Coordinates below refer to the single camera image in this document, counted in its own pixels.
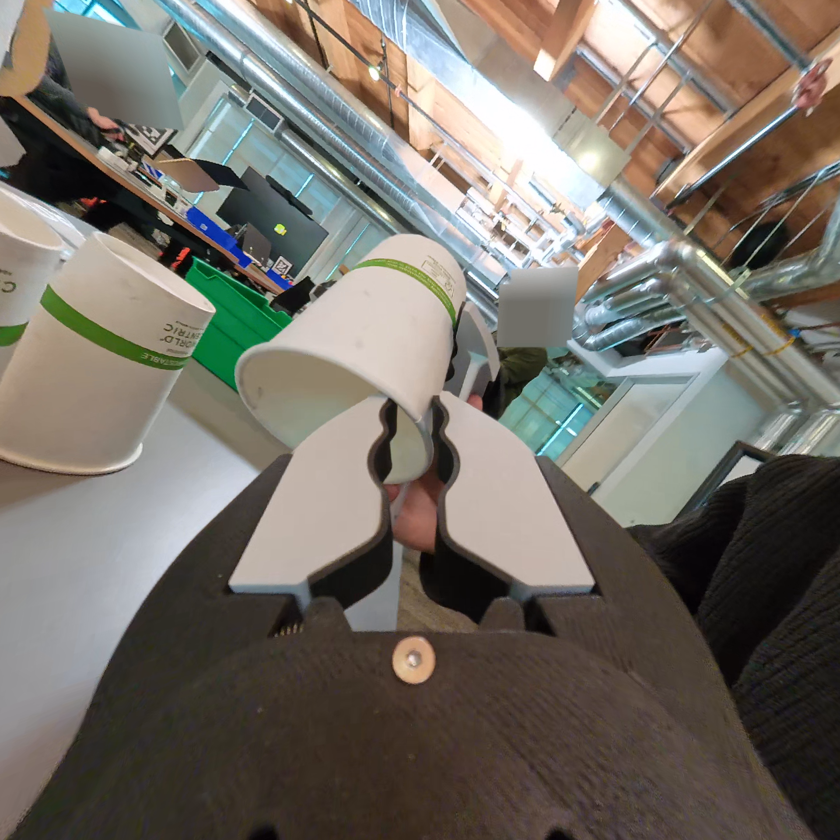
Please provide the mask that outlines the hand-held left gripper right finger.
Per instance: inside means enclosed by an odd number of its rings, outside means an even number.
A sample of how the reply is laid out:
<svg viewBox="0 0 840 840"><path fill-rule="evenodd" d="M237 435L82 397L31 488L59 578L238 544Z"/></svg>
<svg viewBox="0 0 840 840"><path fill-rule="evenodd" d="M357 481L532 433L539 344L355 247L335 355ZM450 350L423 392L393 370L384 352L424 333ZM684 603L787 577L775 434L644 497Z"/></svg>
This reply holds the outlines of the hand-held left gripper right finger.
<svg viewBox="0 0 840 840"><path fill-rule="evenodd" d="M434 600L479 621L496 599L591 595L595 578L531 450L449 393L434 399Z"/></svg>

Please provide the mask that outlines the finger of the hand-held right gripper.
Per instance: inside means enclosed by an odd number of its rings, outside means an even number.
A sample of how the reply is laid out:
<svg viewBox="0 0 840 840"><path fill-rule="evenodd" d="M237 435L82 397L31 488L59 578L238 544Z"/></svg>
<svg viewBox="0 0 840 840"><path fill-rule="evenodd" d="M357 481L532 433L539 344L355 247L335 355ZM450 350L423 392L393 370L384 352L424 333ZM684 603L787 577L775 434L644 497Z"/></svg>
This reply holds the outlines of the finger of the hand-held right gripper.
<svg viewBox="0 0 840 840"><path fill-rule="evenodd" d="M458 316L450 361L450 393L462 401L484 396L499 382L497 345L481 311L467 301Z"/></svg>

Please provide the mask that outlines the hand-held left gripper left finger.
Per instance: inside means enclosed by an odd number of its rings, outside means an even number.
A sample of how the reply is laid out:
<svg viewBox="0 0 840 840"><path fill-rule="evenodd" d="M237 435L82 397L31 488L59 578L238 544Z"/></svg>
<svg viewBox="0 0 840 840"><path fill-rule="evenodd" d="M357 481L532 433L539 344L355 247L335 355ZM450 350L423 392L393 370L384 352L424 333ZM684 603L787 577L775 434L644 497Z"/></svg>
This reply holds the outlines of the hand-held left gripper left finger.
<svg viewBox="0 0 840 840"><path fill-rule="evenodd" d="M349 608L393 567L396 404L374 395L309 435L287 463L228 580L238 594L281 594L300 611L328 597Z"/></svg>

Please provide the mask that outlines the white paper cup green band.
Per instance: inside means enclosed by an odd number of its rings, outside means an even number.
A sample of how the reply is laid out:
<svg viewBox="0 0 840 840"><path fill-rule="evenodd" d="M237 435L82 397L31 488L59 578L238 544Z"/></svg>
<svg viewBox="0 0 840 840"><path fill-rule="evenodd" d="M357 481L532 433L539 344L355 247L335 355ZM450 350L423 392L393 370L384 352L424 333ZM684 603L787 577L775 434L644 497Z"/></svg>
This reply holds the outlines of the white paper cup green band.
<svg viewBox="0 0 840 840"><path fill-rule="evenodd" d="M12 360L49 280L64 241L34 209L1 192L1 372Z"/></svg>
<svg viewBox="0 0 840 840"><path fill-rule="evenodd" d="M94 233L46 286L1 384L1 458L71 476L132 465L215 314L183 278Z"/></svg>
<svg viewBox="0 0 840 840"><path fill-rule="evenodd" d="M466 279L444 246L389 237L274 339L243 353L238 393L290 449L368 397L387 397L398 407L387 480L414 480L432 461L427 419L465 302Z"/></svg>

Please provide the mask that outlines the green plastic bin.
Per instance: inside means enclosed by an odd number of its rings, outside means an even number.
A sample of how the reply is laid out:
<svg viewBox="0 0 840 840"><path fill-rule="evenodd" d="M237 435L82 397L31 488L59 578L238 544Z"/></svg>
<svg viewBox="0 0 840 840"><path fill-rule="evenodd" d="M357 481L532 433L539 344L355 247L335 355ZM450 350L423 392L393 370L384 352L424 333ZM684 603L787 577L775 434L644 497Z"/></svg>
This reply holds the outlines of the green plastic bin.
<svg viewBox="0 0 840 840"><path fill-rule="evenodd" d="M242 354L274 339L292 318L274 310L264 295L198 258L185 280L215 307L192 357L236 391L235 369Z"/></svg>

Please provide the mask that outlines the person's right forearm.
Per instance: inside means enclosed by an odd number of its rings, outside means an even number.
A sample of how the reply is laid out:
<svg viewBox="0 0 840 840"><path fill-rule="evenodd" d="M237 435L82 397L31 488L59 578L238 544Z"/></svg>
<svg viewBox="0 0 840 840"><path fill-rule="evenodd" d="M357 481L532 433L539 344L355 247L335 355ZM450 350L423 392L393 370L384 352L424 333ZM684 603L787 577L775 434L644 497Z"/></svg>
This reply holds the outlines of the person's right forearm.
<svg viewBox="0 0 840 840"><path fill-rule="evenodd" d="M838 839L838 457L774 458L628 533L695 619L781 791Z"/></svg>

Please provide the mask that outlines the grey desk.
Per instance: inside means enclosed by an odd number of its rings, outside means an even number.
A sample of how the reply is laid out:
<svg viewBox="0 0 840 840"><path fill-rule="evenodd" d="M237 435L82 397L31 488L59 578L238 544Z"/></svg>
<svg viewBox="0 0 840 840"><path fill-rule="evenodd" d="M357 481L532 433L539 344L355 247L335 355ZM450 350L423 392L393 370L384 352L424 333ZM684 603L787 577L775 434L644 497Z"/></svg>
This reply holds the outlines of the grey desk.
<svg viewBox="0 0 840 840"><path fill-rule="evenodd" d="M2 463L2 838L72 742L151 588L285 452L192 360L129 468L64 476Z"/></svg>

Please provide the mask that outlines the person's right hand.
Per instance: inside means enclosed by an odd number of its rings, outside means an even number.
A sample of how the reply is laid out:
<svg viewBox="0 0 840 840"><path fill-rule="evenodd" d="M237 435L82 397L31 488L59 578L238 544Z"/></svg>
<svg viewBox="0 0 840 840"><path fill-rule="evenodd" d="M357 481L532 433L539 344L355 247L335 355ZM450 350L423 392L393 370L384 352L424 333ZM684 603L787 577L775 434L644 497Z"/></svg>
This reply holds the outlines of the person's right hand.
<svg viewBox="0 0 840 840"><path fill-rule="evenodd" d="M434 554L438 498L445 488L435 465L420 478L403 485L385 485L395 519L393 538L404 548Z"/></svg>

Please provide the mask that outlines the silver pipe cluster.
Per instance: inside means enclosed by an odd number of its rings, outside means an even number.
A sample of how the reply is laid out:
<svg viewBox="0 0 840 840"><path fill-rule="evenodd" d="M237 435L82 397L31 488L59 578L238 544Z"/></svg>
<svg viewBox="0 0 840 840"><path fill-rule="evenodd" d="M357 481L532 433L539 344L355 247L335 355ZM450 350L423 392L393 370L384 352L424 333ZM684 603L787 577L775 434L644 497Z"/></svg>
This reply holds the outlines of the silver pipe cluster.
<svg viewBox="0 0 840 840"><path fill-rule="evenodd" d="M687 321L722 350L773 413L753 445L778 455L838 452L838 383L705 248L625 182L599 204L645 251L599 277L581 299L574 340L611 350L655 328Z"/></svg>

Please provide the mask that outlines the black computer monitor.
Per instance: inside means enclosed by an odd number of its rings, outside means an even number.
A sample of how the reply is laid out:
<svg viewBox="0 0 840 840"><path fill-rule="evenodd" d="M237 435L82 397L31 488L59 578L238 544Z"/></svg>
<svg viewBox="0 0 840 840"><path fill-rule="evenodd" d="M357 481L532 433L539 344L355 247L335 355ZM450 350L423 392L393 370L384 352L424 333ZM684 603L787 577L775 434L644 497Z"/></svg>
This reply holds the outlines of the black computer monitor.
<svg viewBox="0 0 840 840"><path fill-rule="evenodd" d="M298 199L273 178L249 166L217 210L230 228L250 226L269 244L273 270L297 277L328 238Z"/></svg>

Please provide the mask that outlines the silver ventilation duct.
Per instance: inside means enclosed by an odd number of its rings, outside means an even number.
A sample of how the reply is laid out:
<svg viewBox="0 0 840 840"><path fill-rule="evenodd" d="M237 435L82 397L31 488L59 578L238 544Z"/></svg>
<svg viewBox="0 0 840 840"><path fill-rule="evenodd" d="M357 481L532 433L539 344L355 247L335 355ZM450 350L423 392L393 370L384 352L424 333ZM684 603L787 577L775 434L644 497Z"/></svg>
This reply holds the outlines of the silver ventilation duct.
<svg viewBox="0 0 840 840"><path fill-rule="evenodd" d="M159 5L415 228L444 245L465 269L469 297L496 321L497 287L508 266L458 215L466 195L456 185L251 2Z"/></svg>

